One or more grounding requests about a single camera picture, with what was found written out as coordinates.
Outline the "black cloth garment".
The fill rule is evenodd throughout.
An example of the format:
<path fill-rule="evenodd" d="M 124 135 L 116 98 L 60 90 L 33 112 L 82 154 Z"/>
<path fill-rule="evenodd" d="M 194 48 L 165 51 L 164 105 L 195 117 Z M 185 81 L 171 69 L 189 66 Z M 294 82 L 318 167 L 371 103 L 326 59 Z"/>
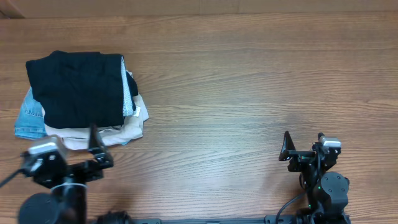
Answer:
<path fill-rule="evenodd" d="M 121 54 L 54 51 L 25 67 L 47 126 L 121 126 L 136 112 L 137 84 Z"/>

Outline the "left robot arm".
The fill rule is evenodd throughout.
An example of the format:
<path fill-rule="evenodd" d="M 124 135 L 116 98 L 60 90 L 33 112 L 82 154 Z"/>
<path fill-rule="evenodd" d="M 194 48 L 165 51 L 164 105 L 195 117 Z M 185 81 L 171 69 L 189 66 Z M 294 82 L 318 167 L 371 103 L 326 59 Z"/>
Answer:
<path fill-rule="evenodd" d="M 18 223 L 88 222 L 87 183 L 102 179 L 103 171 L 113 167 L 114 161 L 94 124 L 86 150 L 93 155 L 92 160 L 69 164 L 68 149 L 58 136 L 34 141 L 22 155 L 21 172 L 50 192 L 30 196 L 19 209 Z"/>

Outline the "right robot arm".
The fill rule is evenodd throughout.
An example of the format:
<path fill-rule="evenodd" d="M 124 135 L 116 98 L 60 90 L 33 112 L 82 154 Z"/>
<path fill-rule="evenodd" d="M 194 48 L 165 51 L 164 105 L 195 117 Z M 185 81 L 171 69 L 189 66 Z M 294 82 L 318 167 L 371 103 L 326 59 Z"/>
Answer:
<path fill-rule="evenodd" d="M 341 154 L 341 141 L 318 133 L 318 141 L 309 151 L 296 150 L 290 133 L 284 133 L 279 160 L 288 161 L 288 171 L 298 172 L 303 193 L 288 201 L 274 217 L 275 223 L 350 223 L 344 212 L 348 204 L 349 179 L 330 171 Z M 293 202 L 306 196 L 308 207 L 292 217 L 281 213 Z"/>

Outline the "beige folded trousers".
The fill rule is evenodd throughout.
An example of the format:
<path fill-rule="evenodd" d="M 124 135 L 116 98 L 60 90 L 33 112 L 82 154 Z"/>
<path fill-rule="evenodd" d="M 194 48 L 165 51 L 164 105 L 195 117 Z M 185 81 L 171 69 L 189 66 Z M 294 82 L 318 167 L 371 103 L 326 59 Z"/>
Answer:
<path fill-rule="evenodd" d="M 65 83 L 34 90 L 34 98 L 42 105 L 46 133 L 60 137 L 67 148 L 87 148 L 91 123 L 103 125 L 99 134 L 107 146 L 143 136 L 149 115 L 131 72 L 122 69 L 121 78 L 102 73 L 95 78 L 99 86 L 65 75 L 54 80 Z"/>

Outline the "blue folded jeans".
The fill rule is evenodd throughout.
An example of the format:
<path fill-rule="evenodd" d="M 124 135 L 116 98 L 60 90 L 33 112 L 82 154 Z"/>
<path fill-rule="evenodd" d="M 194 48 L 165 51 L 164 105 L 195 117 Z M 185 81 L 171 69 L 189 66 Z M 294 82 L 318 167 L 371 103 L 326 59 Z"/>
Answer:
<path fill-rule="evenodd" d="M 44 126 L 42 105 L 34 100 L 29 88 L 14 123 L 14 135 L 18 138 L 36 140 L 47 135 Z"/>

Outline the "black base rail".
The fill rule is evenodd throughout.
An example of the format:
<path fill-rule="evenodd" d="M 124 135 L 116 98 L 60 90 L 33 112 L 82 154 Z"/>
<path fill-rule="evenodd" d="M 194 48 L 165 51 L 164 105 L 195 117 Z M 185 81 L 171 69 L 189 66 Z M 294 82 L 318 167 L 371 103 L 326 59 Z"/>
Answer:
<path fill-rule="evenodd" d="M 221 218 L 221 219 L 184 219 L 184 220 L 161 220 L 158 218 L 132 219 L 133 224 L 305 224 L 324 223 L 338 224 L 351 223 L 349 218 L 338 218 L 329 220 L 312 219 L 310 217 L 296 217 L 295 215 L 281 215 L 276 221 L 275 215 L 266 215 L 264 218 Z"/>

